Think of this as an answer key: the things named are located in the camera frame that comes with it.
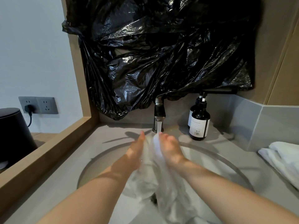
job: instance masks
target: black trash can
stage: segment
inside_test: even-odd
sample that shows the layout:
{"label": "black trash can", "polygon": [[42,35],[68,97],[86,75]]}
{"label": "black trash can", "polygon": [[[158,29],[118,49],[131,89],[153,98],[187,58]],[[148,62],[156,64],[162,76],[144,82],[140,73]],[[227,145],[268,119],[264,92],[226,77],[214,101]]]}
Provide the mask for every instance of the black trash can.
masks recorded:
{"label": "black trash can", "polygon": [[0,129],[0,162],[8,161],[6,168],[37,149],[20,109],[0,109]]}

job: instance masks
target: faucet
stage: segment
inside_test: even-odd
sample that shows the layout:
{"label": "faucet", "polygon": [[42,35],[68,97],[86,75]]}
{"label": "faucet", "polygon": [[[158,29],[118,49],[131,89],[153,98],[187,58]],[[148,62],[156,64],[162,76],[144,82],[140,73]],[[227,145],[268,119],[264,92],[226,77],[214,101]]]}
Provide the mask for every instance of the faucet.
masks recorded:
{"label": "faucet", "polygon": [[163,132],[163,120],[166,117],[165,109],[164,109],[164,100],[162,99],[162,96],[164,94],[159,95],[155,99],[155,112],[154,112],[154,127],[152,128],[153,132],[157,133],[157,122],[162,122],[161,125],[161,132]]}

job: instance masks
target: sink bowl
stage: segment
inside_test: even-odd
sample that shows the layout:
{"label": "sink bowl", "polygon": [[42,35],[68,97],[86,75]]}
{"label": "sink bowl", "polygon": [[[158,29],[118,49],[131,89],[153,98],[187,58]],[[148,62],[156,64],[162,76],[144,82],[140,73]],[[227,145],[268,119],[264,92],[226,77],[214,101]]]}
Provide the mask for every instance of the sink bowl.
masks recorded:
{"label": "sink bowl", "polygon": [[[79,188],[82,185],[86,184],[108,166],[112,165],[117,159],[125,154],[130,144],[131,143],[125,143],[112,147],[93,158],[81,173],[77,187]],[[180,145],[186,158],[245,188],[248,188],[251,191],[254,191],[246,176],[224,157],[201,147],[189,145],[186,143],[181,143]],[[197,196],[197,194],[189,186],[189,184],[186,181],[184,181],[184,183],[186,191],[191,198],[191,203],[196,208],[199,217],[213,224],[221,224],[222,222],[216,217],[216,215],[204,203],[204,201],[201,200],[199,196]],[[148,201],[148,203],[145,203],[144,206],[140,206],[139,202],[136,199],[122,194],[115,206],[109,223],[150,224],[166,222],[159,215],[157,208],[150,201]]]}

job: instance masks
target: gray backsplash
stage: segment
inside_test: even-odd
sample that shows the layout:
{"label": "gray backsplash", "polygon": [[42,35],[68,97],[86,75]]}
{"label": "gray backsplash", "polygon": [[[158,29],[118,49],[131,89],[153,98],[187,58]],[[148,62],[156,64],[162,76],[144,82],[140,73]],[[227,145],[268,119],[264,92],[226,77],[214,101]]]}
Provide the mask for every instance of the gray backsplash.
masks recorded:
{"label": "gray backsplash", "polygon": [[[189,110],[198,94],[178,101],[165,100],[164,124],[188,123]],[[261,105],[237,95],[209,94],[207,111],[216,128],[230,133],[233,142],[244,150],[257,151],[275,141],[299,144],[299,106]],[[129,112],[119,121],[100,114],[101,122],[152,124],[154,105]]]}

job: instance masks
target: electrical outlet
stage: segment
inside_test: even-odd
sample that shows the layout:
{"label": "electrical outlet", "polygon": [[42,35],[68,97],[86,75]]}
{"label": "electrical outlet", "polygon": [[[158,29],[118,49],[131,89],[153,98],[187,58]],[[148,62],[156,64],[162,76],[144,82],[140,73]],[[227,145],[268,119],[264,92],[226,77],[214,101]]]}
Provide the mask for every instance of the electrical outlet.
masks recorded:
{"label": "electrical outlet", "polygon": [[34,113],[35,114],[40,113],[39,112],[39,105],[37,103],[36,97],[19,97],[19,101],[20,101],[20,104],[22,106],[22,109],[23,109],[24,113],[28,113],[28,112],[25,111],[25,106],[26,105],[33,105],[35,107]]}
{"label": "electrical outlet", "polygon": [[36,97],[40,114],[58,114],[54,97]]}

